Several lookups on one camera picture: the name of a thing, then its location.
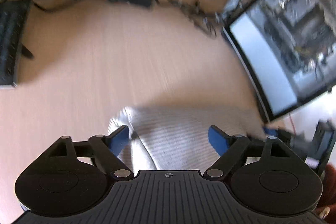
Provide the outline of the striped beige sweater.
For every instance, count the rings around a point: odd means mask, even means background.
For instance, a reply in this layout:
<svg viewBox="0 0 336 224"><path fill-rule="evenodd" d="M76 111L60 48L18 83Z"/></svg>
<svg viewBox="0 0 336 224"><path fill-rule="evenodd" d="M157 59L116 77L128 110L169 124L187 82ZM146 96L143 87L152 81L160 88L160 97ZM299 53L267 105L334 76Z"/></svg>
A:
<svg viewBox="0 0 336 224"><path fill-rule="evenodd" d="M200 170L219 155L209 143L215 125L228 135L265 139L254 112L231 106L125 107L110 119L108 133L129 128L129 142L119 154L134 173L139 170Z"/></svg>

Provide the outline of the white glass PC case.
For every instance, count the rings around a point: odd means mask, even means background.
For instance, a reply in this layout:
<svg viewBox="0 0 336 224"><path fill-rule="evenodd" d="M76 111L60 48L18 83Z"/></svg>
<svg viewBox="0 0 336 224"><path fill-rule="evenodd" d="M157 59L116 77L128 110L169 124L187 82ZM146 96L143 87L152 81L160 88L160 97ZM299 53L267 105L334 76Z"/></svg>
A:
<svg viewBox="0 0 336 224"><path fill-rule="evenodd" d="M250 78L265 123L335 86L335 0L252 0L222 35Z"/></svg>

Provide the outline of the black mechanical keyboard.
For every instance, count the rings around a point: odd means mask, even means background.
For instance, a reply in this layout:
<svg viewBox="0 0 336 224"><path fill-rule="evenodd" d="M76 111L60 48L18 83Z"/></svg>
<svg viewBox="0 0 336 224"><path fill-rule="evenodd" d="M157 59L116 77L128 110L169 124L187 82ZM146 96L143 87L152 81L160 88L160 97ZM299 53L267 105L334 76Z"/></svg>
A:
<svg viewBox="0 0 336 224"><path fill-rule="evenodd" d="M22 34L30 9L29 1L4 1L1 3L1 88L14 88L18 82L21 57L34 56L22 45Z"/></svg>

